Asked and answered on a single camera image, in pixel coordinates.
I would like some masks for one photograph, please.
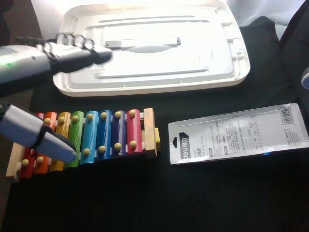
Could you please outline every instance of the wooden xylophone frame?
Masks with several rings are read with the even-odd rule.
[[[128,113],[125,114],[126,115],[126,125],[127,125],[128,117],[131,120],[131,116],[130,116],[131,111],[134,111],[134,112],[138,111],[139,112],[139,110],[128,111]],[[83,117],[83,127],[85,125],[85,122],[87,121],[88,113],[85,115],[85,117]],[[45,116],[48,115],[49,117],[51,117],[52,114],[53,113],[46,113]],[[67,114],[67,113],[66,112],[60,113],[58,115],[58,117],[60,118],[61,116],[64,116],[64,114]],[[41,118],[43,117],[42,113],[37,113],[36,115],[41,117]],[[113,156],[112,158],[100,159],[99,161],[111,160],[111,159],[117,159],[117,158],[129,158],[129,157],[134,156],[135,154],[146,154],[148,158],[156,158],[157,152],[160,151],[160,137],[159,137],[158,128],[155,128],[155,122],[154,122],[155,118],[154,117],[155,116],[154,116],[153,108],[144,109],[143,112],[139,112],[139,115],[137,117],[137,118],[140,119],[140,126],[144,127],[143,129],[141,128],[141,131],[140,131],[142,150],[140,150],[139,152],[131,152],[130,154],[128,154],[128,150],[130,149],[130,146],[128,144],[126,144],[126,155]],[[71,128],[72,118],[71,117],[68,118],[68,124],[69,124],[70,128]],[[113,115],[112,116],[112,122],[114,122],[115,120],[116,120],[115,115]],[[69,126],[67,126],[67,129],[66,129],[67,130],[66,137],[68,136]],[[57,132],[57,127],[61,127],[59,125],[58,120],[55,119],[53,127],[55,128],[56,132]],[[78,167],[80,165],[82,165],[82,164],[80,164],[81,156],[82,156],[82,153],[83,153],[83,150],[82,150],[81,147],[80,147],[80,150],[81,150],[81,152],[79,152],[79,151],[77,152],[79,154]],[[13,148],[12,148],[11,156],[10,156],[10,161],[9,161],[7,172],[6,172],[6,178],[10,179],[12,182],[19,182],[19,180],[20,180],[20,172],[21,172],[21,169],[22,169],[22,161],[24,159],[25,152],[30,153],[30,149],[27,148],[27,147],[24,147],[22,145],[19,145],[17,143],[13,144]],[[96,146],[96,150],[95,150],[95,157],[96,158],[97,158],[97,153],[98,153],[98,150],[97,150],[97,146]],[[50,172],[51,171],[58,171],[57,169],[53,169],[53,170],[50,169],[51,162],[53,162],[53,161],[60,162],[58,160],[52,160],[51,158],[49,158],[49,171]]]

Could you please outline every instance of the gray floor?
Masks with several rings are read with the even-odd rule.
[[[34,13],[31,0],[13,0],[13,7],[3,13],[5,23],[9,29],[9,44],[15,44],[16,36],[41,38],[39,24]],[[32,90],[20,92],[4,99],[16,106],[28,109]],[[0,135],[0,229],[10,192],[10,183],[5,179],[9,162],[12,142]]]

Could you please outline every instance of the white plastic lid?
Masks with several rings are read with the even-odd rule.
[[[228,6],[97,4],[72,8],[60,32],[74,32],[114,50],[112,61],[54,76],[69,96],[109,96],[232,86],[250,70]]]

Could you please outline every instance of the round wooden knob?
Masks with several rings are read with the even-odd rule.
[[[85,148],[85,149],[83,150],[83,154],[84,154],[85,156],[88,156],[88,155],[90,154],[90,149],[89,149],[89,148]]]
[[[106,117],[107,117],[107,113],[102,112],[102,113],[101,113],[101,118],[102,118],[102,120],[106,120]]]
[[[75,123],[75,122],[77,122],[78,121],[78,116],[77,115],[74,115],[73,117],[72,117],[72,121]]]
[[[132,141],[130,142],[130,147],[131,147],[131,149],[132,149],[132,150],[135,150],[135,149],[136,149],[136,146],[137,146],[137,142],[134,141],[134,140],[132,140]]]
[[[65,121],[64,117],[59,117],[58,118],[59,125],[62,125],[64,123],[64,121]]]
[[[121,144],[120,144],[120,143],[116,143],[116,144],[114,145],[114,148],[115,148],[115,151],[116,151],[116,152],[120,152],[120,150],[121,150]]]
[[[21,165],[26,167],[29,164],[29,160],[24,159],[23,161],[21,161]]]
[[[106,147],[105,147],[105,146],[99,146],[99,147],[98,147],[98,151],[99,151],[101,154],[104,154],[105,151],[106,151]]]
[[[50,118],[47,117],[46,119],[44,119],[44,123],[50,125]]]
[[[135,110],[130,110],[129,112],[130,118],[134,118],[135,114],[136,114]]]
[[[120,119],[120,118],[121,118],[121,112],[120,112],[120,111],[117,111],[117,112],[115,113],[115,118],[117,118],[117,119]]]
[[[87,114],[87,119],[91,121],[93,119],[93,114]]]
[[[42,156],[37,157],[37,163],[43,163],[44,158]]]

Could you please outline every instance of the yellow block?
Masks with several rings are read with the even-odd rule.
[[[56,133],[61,134],[62,136],[68,138],[69,134],[69,127],[70,127],[70,117],[71,114],[68,112],[63,112],[60,113],[58,116],[58,122],[57,122],[57,128],[56,128]],[[52,159],[50,166],[49,166],[49,171],[62,171],[64,166],[64,162]]]
[[[160,141],[160,134],[159,134],[158,128],[155,128],[155,143],[156,143],[156,150],[160,151],[161,150],[161,141]]]

